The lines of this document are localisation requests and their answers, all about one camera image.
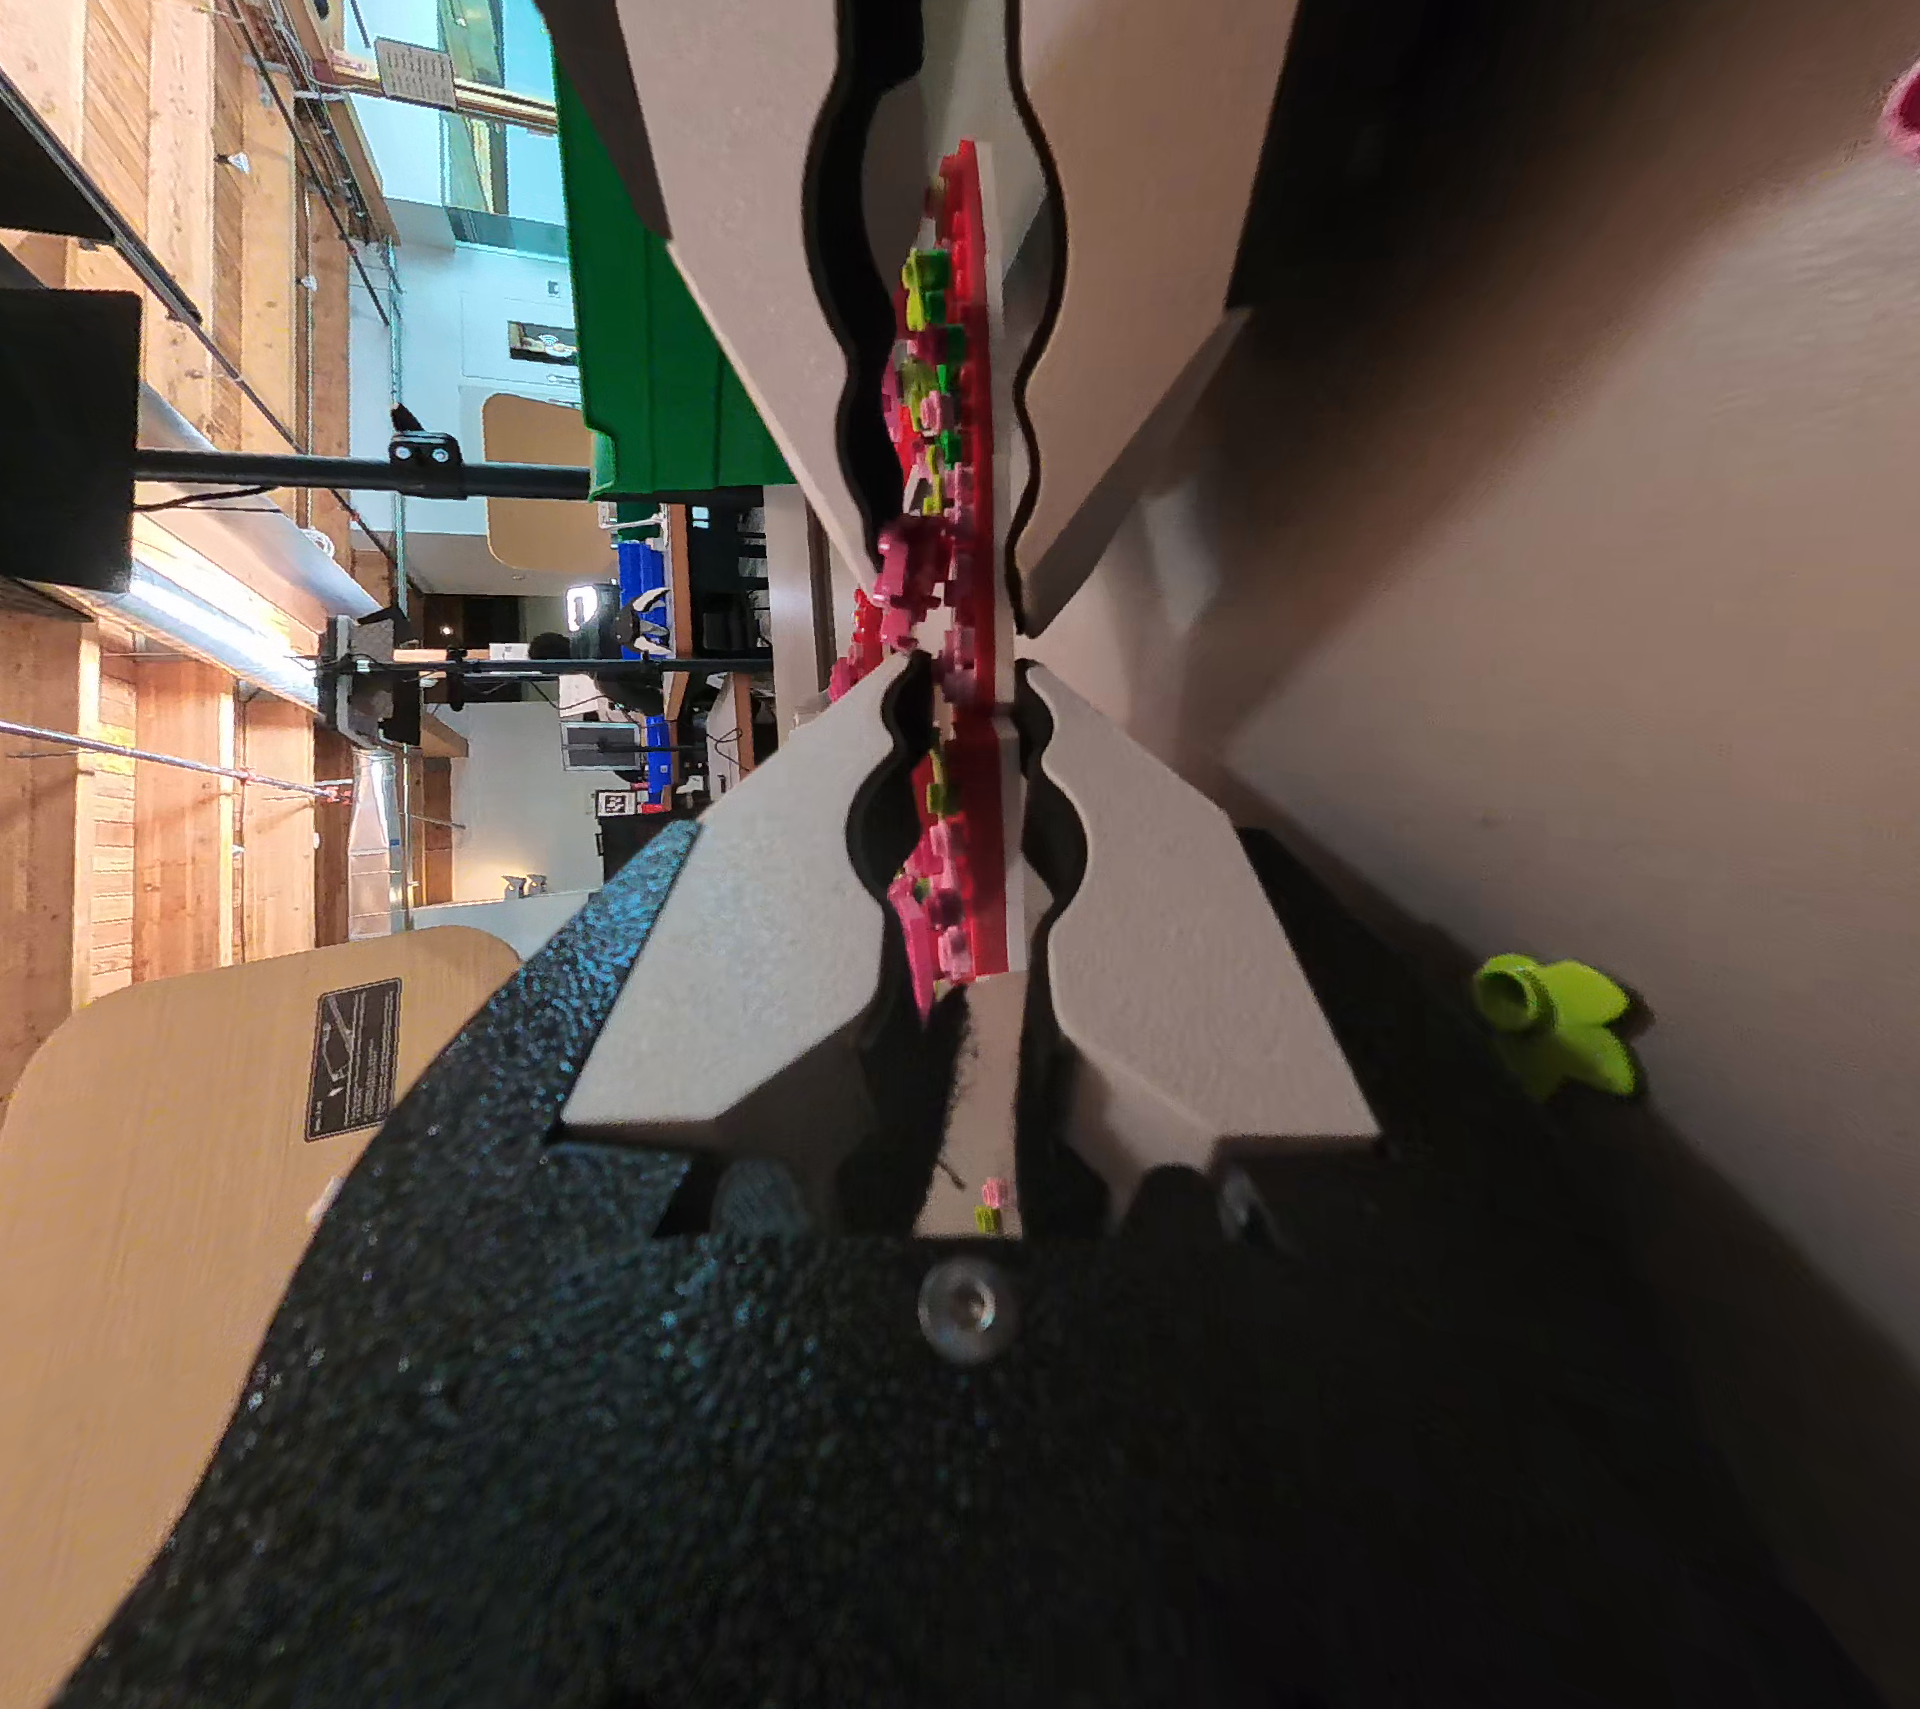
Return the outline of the shelf with blue bins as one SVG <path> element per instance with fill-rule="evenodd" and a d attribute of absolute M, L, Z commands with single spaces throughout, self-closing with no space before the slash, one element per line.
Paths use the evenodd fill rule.
<path fill-rule="evenodd" d="M 699 814 L 772 752 L 764 493 L 645 502 L 614 529 L 612 600 L 593 625 L 603 709 L 637 733 L 645 807 Z"/>

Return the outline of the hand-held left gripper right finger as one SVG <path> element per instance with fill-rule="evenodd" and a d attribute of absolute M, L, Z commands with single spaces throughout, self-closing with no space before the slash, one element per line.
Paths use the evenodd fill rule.
<path fill-rule="evenodd" d="M 1029 1142 L 1101 1186 L 1366 1151 L 1381 1121 L 1230 816 L 1038 663 L 1021 666 Z"/>

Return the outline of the black tripod stand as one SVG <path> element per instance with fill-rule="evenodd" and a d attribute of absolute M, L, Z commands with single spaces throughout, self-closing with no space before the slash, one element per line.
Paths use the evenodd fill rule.
<path fill-rule="evenodd" d="M 653 713 L 670 711 L 670 687 L 688 691 L 697 679 L 746 675 L 768 677 L 775 655 L 756 648 L 737 655 L 612 655 L 589 656 L 571 644 L 558 655 L 474 655 L 465 648 L 435 650 L 394 644 L 380 655 L 360 641 L 365 625 L 334 618 L 315 659 L 315 688 L 320 722 L 360 746 L 424 748 L 426 709 L 465 711 L 472 697 L 519 684 L 558 684 L 585 679 L 594 688 L 610 687 L 614 706 L 638 711 L 641 697 Z"/>

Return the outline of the light wooden chair black label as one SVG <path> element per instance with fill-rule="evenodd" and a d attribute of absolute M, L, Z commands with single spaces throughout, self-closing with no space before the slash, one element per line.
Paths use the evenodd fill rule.
<path fill-rule="evenodd" d="M 146 981 L 34 1054 L 2 1136 L 2 1704 L 163 1548 L 341 1186 L 519 970 L 424 929 Z"/>

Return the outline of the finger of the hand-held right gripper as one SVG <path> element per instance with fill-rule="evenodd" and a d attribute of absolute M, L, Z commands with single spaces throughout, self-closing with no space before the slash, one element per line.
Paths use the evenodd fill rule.
<path fill-rule="evenodd" d="M 612 0 L 669 249 L 858 580 L 900 516 L 883 414 L 896 312 L 867 197 L 923 0 Z"/>
<path fill-rule="evenodd" d="M 1012 0 L 1012 89 L 1059 235 L 1015 384 L 1026 634 L 1091 577 L 1246 320 L 1232 282 L 1299 6 Z"/>

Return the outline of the red lego strip with flowers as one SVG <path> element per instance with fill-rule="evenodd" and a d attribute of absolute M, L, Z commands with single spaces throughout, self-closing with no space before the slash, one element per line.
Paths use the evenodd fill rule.
<path fill-rule="evenodd" d="M 889 900 L 920 1017 L 965 987 L 1021 972 L 1029 939 L 1021 861 L 1017 636 L 1007 589 L 1015 496 L 1011 405 L 1001 401 L 1001 249 L 990 150 L 965 138 L 936 167 L 906 256 L 900 335 L 883 408 L 902 475 L 900 513 L 953 515 L 958 616 L 926 625 L 930 748 L 914 774 L 923 836 Z"/>

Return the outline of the silver ventilation duct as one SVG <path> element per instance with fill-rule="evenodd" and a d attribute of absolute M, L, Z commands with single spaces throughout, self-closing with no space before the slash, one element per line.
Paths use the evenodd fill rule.
<path fill-rule="evenodd" d="M 271 622 L 267 608 L 276 608 L 291 633 L 310 634 L 307 650 L 329 641 L 334 618 L 359 622 L 382 607 L 320 532 L 300 524 L 271 494 L 166 509 L 178 496 L 232 487 L 207 476 L 136 481 L 134 543 L 165 554 L 193 550 L 202 559 L 193 567 L 154 563 L 157 570 L 178 579 L 234 622 L 264 629 Z"/>

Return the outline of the green storage box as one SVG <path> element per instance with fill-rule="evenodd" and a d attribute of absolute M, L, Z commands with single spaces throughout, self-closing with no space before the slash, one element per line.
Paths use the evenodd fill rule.
<path fill-rule="evenodd" d="M 638 217 L 566 72 L 557 136 L 594 500 L 695 498 L 795 475 L 667 240 Z"/>

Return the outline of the lime green lego leaf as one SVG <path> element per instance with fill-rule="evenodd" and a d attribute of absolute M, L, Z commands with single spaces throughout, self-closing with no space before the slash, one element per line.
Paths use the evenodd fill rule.
<path fill-rule="evenodd" d="M 1642 1070 L 1620 1030 L 1635 998 L 1607 972 L 1572 958 L 1505 952 L 1477 969 L 1470 998 L 1531 1100 L 1544 1104 L 1570 1083 L 1639 1098 Z"/>

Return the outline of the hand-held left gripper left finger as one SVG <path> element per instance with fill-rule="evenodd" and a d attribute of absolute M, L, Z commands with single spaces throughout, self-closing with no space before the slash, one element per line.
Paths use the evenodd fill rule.
<path fill-rule="evenodd" d="M 561 1114 L 572 1136 L 853 1153 L 877 1117 L 857 1038 L 923 833 L 930 705 L 930 659 L 892 656 L 702 814 Z"/>

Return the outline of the black box on stand pole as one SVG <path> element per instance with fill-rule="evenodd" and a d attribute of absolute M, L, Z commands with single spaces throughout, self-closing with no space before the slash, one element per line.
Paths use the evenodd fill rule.
<path fill-rule="evenodd" d="M 2 293 L 2 572 L 79 593 L 133 584 L 136 481 L 231 481 L 166 509 L 276 490 L 420 498 L 586 500 L 585 466 L 471 463 L 460 442 L 401 427 L 382 461 L 304 453 L 145 448 L 143 305 L 131 293 Z"/>

